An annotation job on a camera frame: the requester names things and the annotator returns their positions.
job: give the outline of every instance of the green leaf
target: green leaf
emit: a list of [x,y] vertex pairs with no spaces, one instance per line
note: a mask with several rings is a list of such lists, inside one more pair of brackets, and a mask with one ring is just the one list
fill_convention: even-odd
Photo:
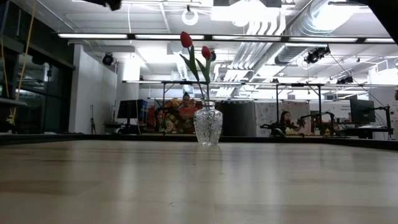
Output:
[[193,61],[193,66],[191,61],[189,61],[186,57],[184,57],[182,54],[180,54],[181,58],[184,59],[185,64],[188,66],[188,68],[191,70],[191,72],[193,73],[193,76],[197,79],[197,81],[199,82],[199,75],[198,75],[198,69],[197,69],[197,65],[195,64],[195,61]]
[[193,44],[191,46],[191,51],[189,51],[189,61],[191,62],[191,65],[195,64],[195,48],[193,47]]
[[203,66],[203,64],[198,59],[197,59],[197,62],[198,62],[201,72],[203,73],[203,76],[205,77],[206,83],[209,84],[210,83],[210,77],[209,77],[210,69],[207,69],[205,66]]
[[184,57],[182,54],[180,54],[180,56],[181,56],[182,59],[184,59],[185,64],[186,64],[188,67],[190,67],[190,66],[191,66],[190,61],[189,61],[186,57]]

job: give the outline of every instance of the hair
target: hair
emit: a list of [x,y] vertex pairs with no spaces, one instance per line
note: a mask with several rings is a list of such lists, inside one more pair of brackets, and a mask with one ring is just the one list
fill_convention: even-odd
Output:
[[289,111],[283,111],[281,114],[280,114],[280,124],[284,124],[285,123],[285,115],[286,114],[290,114],[290,112]]

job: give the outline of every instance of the tripod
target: tripod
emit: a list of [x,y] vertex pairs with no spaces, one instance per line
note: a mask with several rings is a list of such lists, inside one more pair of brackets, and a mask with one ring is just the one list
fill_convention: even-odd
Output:
[[95,123],[94,123],[94,105],[90,106],[90,111],[91,111],[91,134],[95,133],[97,134],[97,131],[95,130]]

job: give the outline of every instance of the red object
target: red object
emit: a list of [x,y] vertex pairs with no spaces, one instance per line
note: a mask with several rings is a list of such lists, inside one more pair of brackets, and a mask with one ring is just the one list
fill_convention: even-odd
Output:
[[180,40],[182,47],[188,48],[192,46],[192,38],[186,32],[181,32]]
[[203,46],[201,48],[201,54],[206,60],[209,60],[210,57],[211,57],[210,49],[208,47],[206,47],[206,46]]

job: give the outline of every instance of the rope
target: rope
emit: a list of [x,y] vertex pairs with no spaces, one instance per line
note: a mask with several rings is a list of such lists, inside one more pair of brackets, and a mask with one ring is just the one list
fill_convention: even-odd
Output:
[[[24,74],[25,74],[27,56],[28,56],[28,51],[29,51],[29,44],[30,44],[30,37],[32,36],[33,22],[34,22],[34,20],[35,20],[36,6],[37,6],[37,0],[34,0],[33,11],[32,11],[32,19],[30,20],[29,33],[28,33],[27,42],[26,42],[26,50],[25,50],[24,64],[23,64],[23,66],[22,66],[21,78],[19,79],[19,85],[18,85],[18,92],[17,92],[16,101],[19,100],[19,95],[20,95],[21,86],[22,86],[22,79],[24,78]],[[13,124],[15,124],[16,113],[17,113],[17,108],[15,107],[15,108],[14,108],[14,112],[13,112],[13,114],[12,114],[12,123],[13,123]]]

